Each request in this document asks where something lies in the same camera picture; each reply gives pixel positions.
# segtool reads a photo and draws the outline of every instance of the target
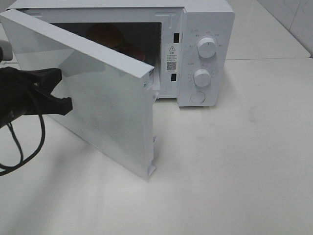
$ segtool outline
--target black cable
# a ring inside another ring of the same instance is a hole
[[[9,130],[10,130],[10,132],[11,132],[11,135],[12,135],[12,138],[13,138],[13,140],[14,140],[16,146],[17,146],[18,149],[19,149],[19,152],[20,152],[20,155],[21,155],[21,159],[20,159],[20,163],[21,163],[21,162],[24,160],[24,154],[23,154],[23,150],[22,150],[21,144],[20,144],[18,138],[17,138],[16,135],[15,135],[15,132],[14,132],[12,123],[7,124],[7,127],[9,128]]]
[[[26,158],[25,160],[21,161],[20,163],[18,163],[15,166],[4,166],[4,167],[6,167],[6,169],[4,171],[0,172],[0,176],[3,176],[3,175],[6,175],[6,174],[10,173],[10,172],[12,172],[12,171],[22,167],[23,165],[28,163],[30,160],[32,160],[39,153],[39,151],[41,150],[41,148],[43,147],[44,142],[45,142],[45,122],[44,122],[44,118],[43,118],[42,112],[40,110],[39,104],[38,104],[35,96],[27,88],[25,88],[23,86],[23,84],[21,84],[16,78],[14,78],[13,80],[18,85],[23,87],[23,89],[27,92],[27,94],[31,98],[31,100],[32,100],[32,102],[33,102],[33,104],[35,106],[36,112],[38,113],[38,117],[39,117],[39,121],[40,121],[40,125],[41,125],[42,135],[41,135],[40,143],[39,143],[37,149],[28,158]]]
[[[20,142],[19,142],[18,138],[15,135],[12,123],[7,124],[7,127],[9,128],[9,130],[11,132],[11,135],[13,137],[13,140],[14,140],[15,144],[17,145],[18,149],[19,149],[20,156],[21,156],[21,159],[20,159],[20,163],[21,163],[24,160],[24,154],[23,154],[23,151],[22,151],[22,147],[20,145]],[[7,170],[10,167],[0,163],[0,168],[3,169],[3,170]]]

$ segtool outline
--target qr code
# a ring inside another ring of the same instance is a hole
[[[176,70],[177,62],[167,62],[167,70]]]

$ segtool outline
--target white countertop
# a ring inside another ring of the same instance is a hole
[[[227,61],[216,107],[157,102],[149,182],[45,117],[42,151],[0,177],[0,234],[312,234],[312,74],[312,59]],[[13,124],[27,155],[38,118]],[[7,128],[0,142],[17,161]]]

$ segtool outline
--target power level knob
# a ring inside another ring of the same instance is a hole
[[[197,87],[205,87],[211,83],[211,74],[208,70],[197,70],[194,73],[195,85]]]
[[[217,42],[214,38],[205,37],[198,42],[198,53],[203,58],[210,58],[216,53]]]

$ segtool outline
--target control panel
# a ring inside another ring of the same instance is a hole
[[[232,29],[232,12],[187,13],[183,33],[179,106],[216,104]]]

